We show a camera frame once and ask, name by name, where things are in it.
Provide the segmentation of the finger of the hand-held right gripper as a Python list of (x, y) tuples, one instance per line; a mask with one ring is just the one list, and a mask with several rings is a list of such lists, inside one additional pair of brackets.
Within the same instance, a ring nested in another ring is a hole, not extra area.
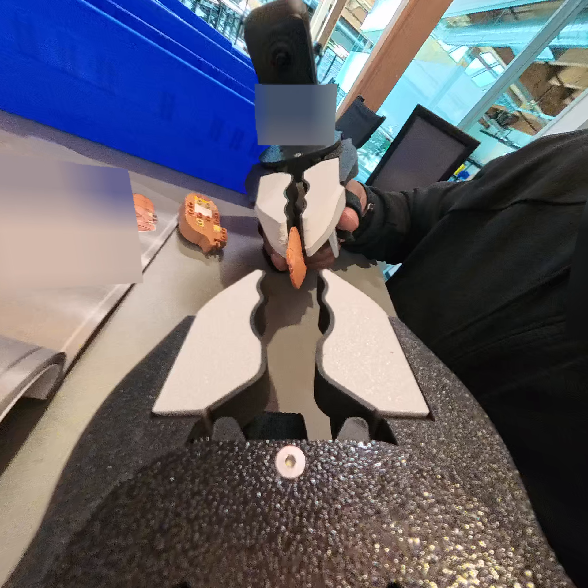
[(287, 249), (288, 246), (285, 208), (289, 203), (286, 190), (291, 182), (291, 174), (268, 174), (259, 181), (254, 210), (273, 249)]
[(346, 206), (339, 161), (323, 160), (305, 170), (302, 178), (307, 185), (305, 207), (300, 214), (306, 256), (314, 256), (325, 243), (338, 256), (336, 226)]

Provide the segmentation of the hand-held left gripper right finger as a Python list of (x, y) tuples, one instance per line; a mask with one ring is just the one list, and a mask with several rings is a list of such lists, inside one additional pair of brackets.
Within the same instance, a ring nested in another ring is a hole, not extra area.
[(317, 348), (317, 404), (329, 416), (354, 412), (425, 418), (429, 406), (388, 314), (333, 273), (319, 274), (326, 329)]

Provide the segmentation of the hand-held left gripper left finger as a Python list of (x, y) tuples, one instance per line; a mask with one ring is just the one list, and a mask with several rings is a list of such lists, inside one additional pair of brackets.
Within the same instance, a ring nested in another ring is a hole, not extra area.
[(152, 406), (156, 416), (219, 415), (266, 369), (254, 315), (263, 302), (254, 270), (204, 304)]

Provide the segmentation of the brown curved brick piece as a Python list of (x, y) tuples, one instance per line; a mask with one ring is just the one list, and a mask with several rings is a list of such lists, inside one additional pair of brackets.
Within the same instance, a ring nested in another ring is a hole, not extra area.
[(305, 281), (307, 268), (305, 248), (296, 226), (290, 228), (285, 259), (288, 265), (290, 282), (296, 290), (299, 290)]

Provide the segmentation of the person's right forearm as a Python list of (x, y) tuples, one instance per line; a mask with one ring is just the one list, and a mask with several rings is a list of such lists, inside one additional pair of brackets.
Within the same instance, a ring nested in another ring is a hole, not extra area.
[(345, 248), (365, 258), (402, 263), (448, 211), (480, 184), (437, 182), (407, 192), (384, 192), (352, 181), (360, 191), (363, 213)]

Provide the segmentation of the grey desk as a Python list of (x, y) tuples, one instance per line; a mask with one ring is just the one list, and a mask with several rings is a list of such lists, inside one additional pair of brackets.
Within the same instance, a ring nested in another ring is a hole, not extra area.
[[(180, 202), (188, 192), (209, 196), (229, 232), (219, 256), (206, 257), (174, 229), (143, 273), (102, 323), (53, 398), (21, 398), (1, 422), (1, 586), (10, 577), (45, 515), (79, 437), (117, 384), (182, 319), (254, 269), (268, 271), (253, 210), (242, 195), (193, 176), (130, 156), (1, 111), (1, 151), (39, 158), (125, 168), (136, 192)], [(316, 272), (298, 298), (289, 279), (268, 271), (264, 288), (269, 409), (302, 413), (311, 439), (330, 436), (329, 421), (312, 393), (319, 338)], [(299, 371), (286, 360), (300, 351)]]

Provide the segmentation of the round brown brick assembly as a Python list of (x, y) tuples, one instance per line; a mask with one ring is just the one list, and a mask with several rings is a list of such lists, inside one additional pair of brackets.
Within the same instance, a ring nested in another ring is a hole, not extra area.
[(228, 240), (217, 206), (200, 193), (191, 192), (185, 196), (179, 209), (178, 230), (204, 254), (222, 250)]

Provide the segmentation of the black office chair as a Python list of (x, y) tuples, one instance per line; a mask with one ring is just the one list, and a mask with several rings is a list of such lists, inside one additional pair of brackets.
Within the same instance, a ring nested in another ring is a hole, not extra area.
[(336, 121), (335, 130), (341, 133), (343, 140), (351, 140), (354, 148), (360, 149), (385, 120), (386, 116), (373, 112), (358, 95)]

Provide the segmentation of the black monitor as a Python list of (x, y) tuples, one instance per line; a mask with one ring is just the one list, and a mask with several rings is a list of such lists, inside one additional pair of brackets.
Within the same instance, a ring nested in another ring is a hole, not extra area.
[(401, 192), (447, 181), (480, 141), (418, 104), (366, 185)]

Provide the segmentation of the wooden beam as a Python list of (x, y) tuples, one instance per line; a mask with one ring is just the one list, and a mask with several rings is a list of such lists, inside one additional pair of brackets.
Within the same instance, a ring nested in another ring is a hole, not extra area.
[(344, 114), (357, 96), (376, 112), (412, 62), (452, 1), (400, 1), (345, 99)]

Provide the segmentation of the grey instruction booklet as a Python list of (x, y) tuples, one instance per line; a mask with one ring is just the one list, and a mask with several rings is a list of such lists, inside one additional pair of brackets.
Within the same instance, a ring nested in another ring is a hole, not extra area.
[(1, 420), (45, 401), (175, 230), (177, 195), (1, 131)]

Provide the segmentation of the row of blue plastic bins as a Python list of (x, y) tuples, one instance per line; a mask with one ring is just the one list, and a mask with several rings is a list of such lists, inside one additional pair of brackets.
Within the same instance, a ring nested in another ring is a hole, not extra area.
[(1, 109), (245, 193), (251, 60), (179, 1), (1, 1)]

